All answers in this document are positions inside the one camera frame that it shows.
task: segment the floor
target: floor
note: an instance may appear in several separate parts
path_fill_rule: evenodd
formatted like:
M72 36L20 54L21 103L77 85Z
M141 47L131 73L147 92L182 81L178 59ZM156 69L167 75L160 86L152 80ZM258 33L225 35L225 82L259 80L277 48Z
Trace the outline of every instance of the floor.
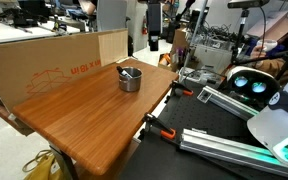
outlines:
M172 45L161 40L159 51L151 52L149 47L134 53L140 61L157 66L159 56L168 53ZM158 116L164 107L164 100L152 113ZM48 142L37 133L23 136L0 118L0 180L19 180L26 176L22 167L43 149L49 149Z

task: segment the electronic equipment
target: electronic equipment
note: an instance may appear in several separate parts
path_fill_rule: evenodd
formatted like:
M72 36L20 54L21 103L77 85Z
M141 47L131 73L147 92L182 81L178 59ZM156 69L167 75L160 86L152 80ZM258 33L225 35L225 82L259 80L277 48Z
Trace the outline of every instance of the electronic equipment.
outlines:
M185 68L185 72L184 68L181 68L179 74L180 79L183 79L184 81L192 81L216 89L221 84L221 77L212 72L214 72L213 67L203 66L199 70L187 67Z
M259 142L288 166L288 83L272 96L267 107L248 120L247 126Z
M47 18L39 15L31 14L30 12L22 9L11 8L5 10L0 14L0 18L13 18L13 25L15 27L36 27L37 22L46 23Z
M199 62L197 68L202 69L203 66L212 66L214 72L221 74L225 67L230 64L232 53L229 51L229 46L224 49L227 42L219 44L215 43L217 41L208 41L214 43L210 44L210 46L202 44L196 45L194 56Z
M227 4L227 7L229 9L233 9L233 8L247 9L247 8L254 8L254 7L262 7L268 2L270 2L270 0L231 0Z
M204 25L205 19L206 19L206 16L208 14L209 9L210 9L210 7L206 7L205 8L204 16L203 16L203 19L202 19L202 22L201 22L200 26ZM193 29L193 30L195 29L196 22L198 20L198 17L200 16L200 13L201 13L200 9L192 10L192 14L191 14L191 17L190 17L190 29Z
M147 5L148 43L151 51L158 51L158 40L162 32L161 3L158 0L148 0Z
M18 0L21 9L32 15L39 15L48 18L51 15L50 9L46 7L45 0Z
M288 70L288 51L279 52L268 57L259 57L255 59L239 61L239 62L234 63L234 65L242 65L242 64L259 62L259 61L268 60L268 59L277 59L277 58L282 58L284 60L283 66L281 67L277 75L274 77L277 81L279 81L281 77L283 76L283 74Z
M268 103L280 89L279 83L270 74L243 66L237 66L229 71L227 87L259 103Z

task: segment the cable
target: cable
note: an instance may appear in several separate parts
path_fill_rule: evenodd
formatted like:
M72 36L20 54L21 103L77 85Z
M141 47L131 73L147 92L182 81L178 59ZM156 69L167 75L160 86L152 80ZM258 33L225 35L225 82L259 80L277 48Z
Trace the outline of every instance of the cable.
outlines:
M283 4L281 5L281 7L280 7L280 9L279 9L278 11L281 11L281 10L282 10L282 8L283 8L285 2L286 2L286 0L284 0Z
M226 29L226 32L229 34L230 33L230 30L229 30L229 28L225 25L225 24L222 24L222 26L221 26L221 28L223 28L223 26L225 27L225 29Z
M175 18L175 17L172 17L171 15L168 15L165 11L162 11L162 12L166 17L170 18L171 20Z
M261 47L261 51L260 53L258 54L258 58L260 57L260 55L262 54L263 52L263 47L264 47L264 39L265 39L265 31L266 31L266 16L265 16L265 12L263 10L262 7L260 7L262 13L263 13L263 17L264 17L264 32L263 32L263 41L262 41L262 47Z
M133 55L132 55L132 56L130 56L130 57L131 57L131 58L134 58L134 59L136 59L136 60L138 60L138 58L137 58L137 57L135 57L135 56L133 56Z
M192 71L192 72L190 72L190 73L188 73L188 74L185 75L185 78L184 78L184 80L183 80L185 86L187 86L187 85L186 85L186 78L187 78L190 74L193 74L193 73L195 73L195 72L196 72L196 70L195 70L195 71Z
M208 24L207 21L204 21L206 24L207 24L207 28L209 29L210 28L210 25Z

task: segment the yellow bag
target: yellow bag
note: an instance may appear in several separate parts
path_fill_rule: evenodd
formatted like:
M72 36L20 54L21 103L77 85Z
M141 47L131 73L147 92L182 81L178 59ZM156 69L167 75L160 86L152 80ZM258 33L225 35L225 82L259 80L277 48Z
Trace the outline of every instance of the yellow bag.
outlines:
M37 162L37 165L28 170L27 166L32 162ZM64 177L51 150L40 151L34 159L23 166L22 170L32 171L25 177L25 180L62 180Z

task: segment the person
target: person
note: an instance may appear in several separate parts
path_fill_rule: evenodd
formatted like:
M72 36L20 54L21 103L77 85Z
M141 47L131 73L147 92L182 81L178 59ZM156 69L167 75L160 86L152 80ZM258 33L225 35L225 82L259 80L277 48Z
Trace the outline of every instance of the person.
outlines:
M93 15L96 7L97 7L97 0L78 0L82 10L87 14L87 15Z
M265 57L266 53L264 51L261 52L261 49L262 46L255 46L251 53L251 59L258 57ZM254 68L266 72L275 77L281 70L283 64L284 64L283 59L264 60L255 63ZM288 82L288 70L281 77L280 84L284 86L287 82Z

